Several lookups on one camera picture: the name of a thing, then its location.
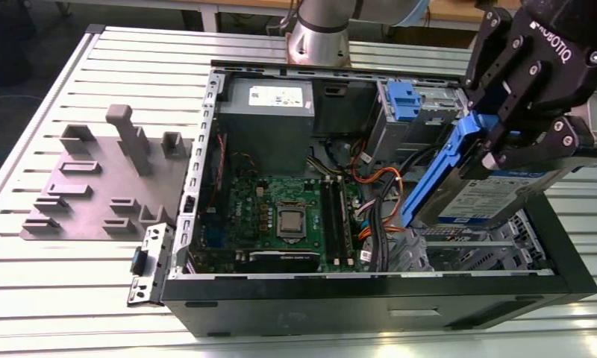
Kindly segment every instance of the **wire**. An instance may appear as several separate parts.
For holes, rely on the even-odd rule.
[[[299,1],[297,3],[297,8],[293,9],[295,6],[295,0],[289,1],[289,9],[288,9],[288,14],[285,15],[285,17],[281,19],[281,21],[279,22],[279,25],[268,25],[265,26],[265,33],[268,34],[268,36],[272,36],[269,34],[269,30],[273,28],[279,28],[279,34],[283,35],[283,30],[285,29],[285,27],[289,24],[289,20],[293,18],[293,16],[297,14],[300,6],[303,5],[303,0]]]
[[[236,152],[232,153],[232,155],[241,155],[248,160],[251,166],[253,168],[257,168],[257,165],[255,164],[252,156],[248,153],[244,153],[243,151],[236,151]]]
[[[356,140],[355,144],[352,144],[352,147],[349,148],[349,156],[351,156],[352,159],[353,159],[355,156],[357,156],[360,154],[360,152],[355,154],[355,149],[359,148],[359,144],[360,143],[363,143],[363,138]]]
[[[383,42],[387,43],[387,34],[385,34],[385,25],[380,24],[380,38],[383,39]]]
[[[407,229],[404,227],[399,227],[399,226],[387,226],[385,231],[388,233],[404,233],[407,231]],[[359,240],[367,239],[371,234],[372,234],[372,232],[369,230],[369,227],[365,227],[363,229],[363,231],[360,231],[360,233],[359,233]]]
[[[188,260],[187,260],[187,269],[189,273],[195,273],[195,257],[192,256],[191,250],[187,250]]]
[[[331,169],[328,168],[323,162],[319,160],[319,158],[308,156],[308,163],[315,167],[315,169],[323,174],[323,175],[331,175],[331,176],[337,176],[341,175],[343,172],[336,170],[336,169]]]
[[[372,174],[368,178],[363,178],[363,177],[360,177],[359,174],[356,173],[356,162],[359,161],[360,153],[363,153],[363,151],[365,150],[365,146],[367,146],[367,143],[363,144],[361,149],[360,149],[360,152],[359,152],[359,154],[352,158],[352,162],[351,162],[351,164],[349,164],[349,166],[352,167],[352,177],[355,178],[355,180],[356,180],[359,183],[369,184],[369,183],[376,182],[376,181],[380,179],[380,177],[383,177],[384,174],[387,174],[388,172],[391,172],[391,173],[395,174],[395,177],[396,177],[397,180],[399,180],[400,192],[403,193],[403,192],[404,192],[403,179],[401,179],[401,177],[400,177],[400,173],[399,173],[399,170],[397,170],[396,168],[393,168],[393,167],[391,167],[391,166],[388,166],[388,167],[385,167],[385,168],[381,168],[381,169],[380,169],[377,172],[375,172],[375,174]]]
[[[325,154],[328,155],[328,159],[335,165],[336,169],[348,176],[348,173],[345,172],[345,168],[339,164],[339,160],[336,160],[335,154],[332,153],[332,140],[327,140],[324,144]]]
[[[427,155],[432,154],[439,148],[439,145],[432,145],[420,151],[416,151],[405,160],[399,170],[399,177],[392,177],[391,180],[385,183],[383,187],[383,191],[380,195],[376,197],[375,203],[372,205],[372,209],[369,212],[369,235],[372,238],[372,261],[369,262],[369,269],[387,271],[388,270],[388,257],[389,257],[389,245],[387,240],[387,229],[384,225],[393,219],[395,213],[397,213],[397,208],[400,206],[401,200],[396,204],[395,210],[392,210],[391,215],[385,222],[381,222],[380,212],[383,208],[383,199],[392,186],[395,185],[396,178],[400,178],[401,175],[405,175],[411,168],[420,162],[421,159],[427,157]]]
[[[355,217],[359,219],[360,218],[360,214],[363,214],[363,211],[365,211],[367,209],[369,209],[369,207],[372,207],[373,203],[375,203],[376,199],[369,200],[365,204],[363,204],[363,206],[355,211]]]
[[[431,27],[431,7],[427,6],[427,14],[425,14],[425,27]]]
[[[39,101],[44,101],[43,98],[36,97],[35,95],[0,95],[0,99],[3,98],[32,98],[37,99]]]

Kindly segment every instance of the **3d-printed holder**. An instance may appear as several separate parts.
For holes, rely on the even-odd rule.
[[[119,138],[67,126],[65,152],[23,225],[24,239],[135,241],[148,225],[175,222],[191,140],[177,132],[147,138],[131,115],[129,106],[108,109]]]

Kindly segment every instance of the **blue clip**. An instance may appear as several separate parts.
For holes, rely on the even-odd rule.
[[[387,99],[399,122],[411,122],[419,117],[420,95],[409,82],[387,82]]]

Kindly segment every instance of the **floor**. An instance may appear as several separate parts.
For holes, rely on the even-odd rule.
[[[0,87],[0,96],[25,95],[44,98],[84,30],[92,23],[137,28],[185,29],[183,14],[177,10],[71,4],[71,12],[72,15],[63,18],[55,3],[32,1],[29,14],[36,24],[37,36],[21,42],[20,46],[33,65],[33,77],[17,86]],[[279,20],[280,18],[272,16],[224,13],[223,32],[263,35],[265,25]],[[377,24],[356,23],[349,32],[352,40],[381,42],[384,38]],[[32,97],[0,98],[0,166],[40,102],[40,99]]]

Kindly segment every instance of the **ram slot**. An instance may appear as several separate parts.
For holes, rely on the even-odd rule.
[[[336,209],[332,206],[332,184],[320,182],[320,216],[323,218],[325,259],[333,263],[339,259],[339,243],[336,240]]]
[[[348,260],[348,241],[347,233],[348,230],[348,218],[347,218],[347,204],[344,197],[344,188],[341,188],[340,182],[335,181],[332,183],[332,210],[335,215],[335,226],[336,226],[336,244],[339,247],[339,258],[341,263]]]

